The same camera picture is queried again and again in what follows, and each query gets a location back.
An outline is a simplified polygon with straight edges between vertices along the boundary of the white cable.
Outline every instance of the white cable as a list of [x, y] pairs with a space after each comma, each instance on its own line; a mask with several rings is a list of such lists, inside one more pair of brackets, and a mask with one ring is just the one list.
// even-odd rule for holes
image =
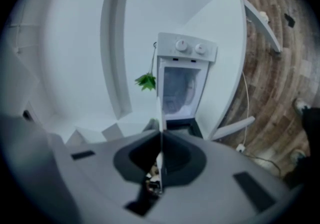
[[[242, 76], [243, 76], [243, 80], [244, 80], [244, 84], [245, 84], [246, 100], [247, 100], [246, 118], [249, 118], [249, 108], [250, 108], [249, 92], [248, 92], [248, 85], [247, 85], [246, 77], [245, 77], [245, 74], [243, 71], [242, 71]], [[245, 127], [245, 130], [244, 130], [244, 139], [243, 139], [243, 143], [242, 143], [243, 146], [246, 143], [246, 139], [247, 139], [247, 126]]]

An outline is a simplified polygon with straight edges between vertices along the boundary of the oven door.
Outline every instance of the oven door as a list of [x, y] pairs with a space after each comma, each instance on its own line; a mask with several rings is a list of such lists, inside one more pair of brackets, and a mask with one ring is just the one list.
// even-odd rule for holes
[[158, 58], [157, 94], [166, 121], [195, 117], [208, 66], [203, 60]]

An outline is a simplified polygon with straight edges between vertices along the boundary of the wooden floor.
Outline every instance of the wooden floor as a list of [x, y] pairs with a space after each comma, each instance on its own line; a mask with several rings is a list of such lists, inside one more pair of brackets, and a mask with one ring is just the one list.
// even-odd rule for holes
[[[247, 48], [244, 74], [248, 83], [249, 114], [256, 118], [247, 130], [247, 154], [274, 161], [282, 177], [294, 166], [290, 161], [293, 149], [309, 154], [309, 145], [301, 120], [292, 108], [296, 97], [320, 107], [320, 29], [318, 20], [305, 0], [249, 0], [259, 11], [267, 13], [270, 27], [283, 52], [276, 57], [262, 34], [247, 22]], [[285, 13], [295, 25], [288, 26]], [[247, 96], [241, 79], [233, 103], [223, 124], [244, 119]], [[221, 140], [237, 147], [244, 131]], [[277, 169], [269, 162], [255, 160], [271, 173]]]

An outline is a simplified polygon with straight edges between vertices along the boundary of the black rectangular slot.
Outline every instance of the black rectangular slot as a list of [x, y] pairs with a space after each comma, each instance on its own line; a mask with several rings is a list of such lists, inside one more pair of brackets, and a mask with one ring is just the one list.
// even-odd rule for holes
[[195, 118], [181, 119], [181, 120], [168, 120], [166, 121], [166, 127], [168, 130], [179, 130], [186, 128], [190, 135], [203, 139], [199, 126]]
[[93, 155], [95, 155], [95, 153], [91, 150], [88, 150], [88, 151], [72, 154], [71, 157], [73, 158], [73, 160], [79, 160], [79, 159], [87, 158]]
[[240, 172], [233, 175], [233, 178], [259, 212], [263, 212], [275, 203], [275, 200], [249, 173]]

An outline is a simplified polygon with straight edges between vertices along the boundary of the green leaf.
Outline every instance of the green leaf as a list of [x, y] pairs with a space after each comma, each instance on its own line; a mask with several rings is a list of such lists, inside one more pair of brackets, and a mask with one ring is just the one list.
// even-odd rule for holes
[[142, 87], [142, 91], [145, 89], [149, 89], [150, 91], [156, 89], [156, 78], [151, 73], [140, 76], [135, 82], [138, 86]]

